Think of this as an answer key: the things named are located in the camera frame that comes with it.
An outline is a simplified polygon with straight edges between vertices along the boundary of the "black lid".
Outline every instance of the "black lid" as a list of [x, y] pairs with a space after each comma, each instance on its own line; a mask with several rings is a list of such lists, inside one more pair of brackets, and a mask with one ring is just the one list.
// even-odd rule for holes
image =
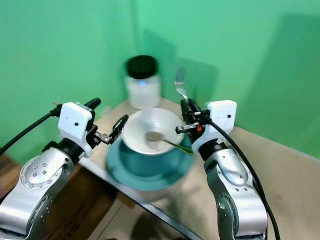
[[157, 72], [157, 61], [152, 56], [138, 55], [129, 59], [126, 71], [134, 79], [146, 79]]

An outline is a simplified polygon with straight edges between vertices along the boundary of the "blue plate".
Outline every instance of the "blue plate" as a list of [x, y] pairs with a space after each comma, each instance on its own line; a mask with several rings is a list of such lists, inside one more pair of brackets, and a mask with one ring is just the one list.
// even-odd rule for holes
[[[188, 137], [181, 145], [191, 146]], [[194, 156], [176, 148], [160, 155], [143, 155], [128, 148], [119, 137], [109, 147], [106, 166], [118, 182], [137, 190], [155, 191], [177, 182], [194, 160]]]

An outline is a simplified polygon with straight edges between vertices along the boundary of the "white bowl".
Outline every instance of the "white bowl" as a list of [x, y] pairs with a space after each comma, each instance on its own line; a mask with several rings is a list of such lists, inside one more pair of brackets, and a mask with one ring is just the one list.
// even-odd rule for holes
[[129, 116], [123, 128], [122, 139], [135, 152], [145, 155], [163, 154], [173, 146], [164, 141], [150, 144], [146, 141], [146, 133], [161, 133], [165, 139], [180, 144], [184, 134], [176, 134], [178, 125], [182, 125], [182, 122], [173, 112], [161, 108], [146, 108]]

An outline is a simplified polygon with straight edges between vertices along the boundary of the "green backdrop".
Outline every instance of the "green backdrop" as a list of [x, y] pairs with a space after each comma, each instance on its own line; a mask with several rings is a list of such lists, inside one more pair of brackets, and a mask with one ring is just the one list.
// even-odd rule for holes
[[[320, 156], [320, 2], [0, 0], [0, 145], [54, 107], [126, 98], [123, 64], [150, 54], [164, 97], [238, 103], [236, 125]], [[9, 153], [23, 163], [58, 140], [57, 119]]]

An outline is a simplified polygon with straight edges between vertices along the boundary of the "black cable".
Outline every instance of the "black cable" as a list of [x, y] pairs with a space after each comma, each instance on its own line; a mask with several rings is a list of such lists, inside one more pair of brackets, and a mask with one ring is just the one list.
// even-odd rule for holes
[[24, 135], [26, 135], [28, 132], [30, 132], [32, 129], [34, 129], [36, 126], [38, 126], [39, 124], [41, 124], [42, 122], [44, 122], [45, 120], [47, 120], [48, 118], [50, 118], [52, 116], [51, 113], [47, 113], [46, 115], [44, 115], [43, 117], [41, 117], [38, 121], [34, 122], [33, 124], [31, 124], [30, 126], [28, 126], [26, 129], [24, 129], [22, 132], [20, 132], [17, 136], [15, 136], [14, 138], [12, 138], [6, 145], [4, 145], [1, 149], [0, 149], [0, 156], [8, 149], [10, 148], [15, 142], [17, 142], [20, 138], [22, 138]]
[[249, 171], [252, 174], [252, 178], [254, 179], [255, 185], [256, 185], [256, 190], [258, 192], [258, 194], [260, 195], [260, 198], [263, 202], [264, 207], [266, 208], [266, 211], [268, 213], [268, 215], [270, 216], [270, 220], [273, 226], [273, 230], [274, 230], [274, 235], [275, 235], [275, 239], [276, 240], [280, 240], [280, 233], [279, 233], [279, 228], [276, 222], [276, 218], [267, 202], [266, 199], [266, 195], [265, 192], [263, 190], [262, 184], [258, 178], [258, 175], [256, 174], [254, 168], [252, 167], [252, 165], [250, 164], [249, 160], [247, 159], [246, 155], [242, 152], [242, 150], [240, 149], [240, 147], [238, 147], [238, 145], [232, 140], [232, 138], [226, 134], [225, 131], [223, 131], [217, 124], [215, 124], [211, 119], [208, 121], [208, 124], [210, 124], [212, 127], [214, 127], [222, 136], [225, 137], [225, 139], [233, 146], [233, 148], [237, 151], [237, 153], [240, 155], [240, 157], [242, 158], [242, 160], [244, 161], [244, 163], [247, 165]]
[[17, 136], [12, 138], [6, 145], [4, 145], [2, 148], [0, 148], [0, 156], [4, 154], [4, 152], [10, 148], [15, 142], [17, 142], [20, 138], [22, 138], [24, 135], [26, 135], [28, 132], [30, 132], [32, 129], [34, 129], [36, 126], [44, 122], [50, 117], [59, 117], [60, 111], [61, 111], [62, 104], [58, 104], [56, 108], [51, 110], [49, 113], [41, 117], [38, 121], [35, 121], [30, 126], [28, 126], [26, 129], [24, 129], [22, 132], [20, 132]]

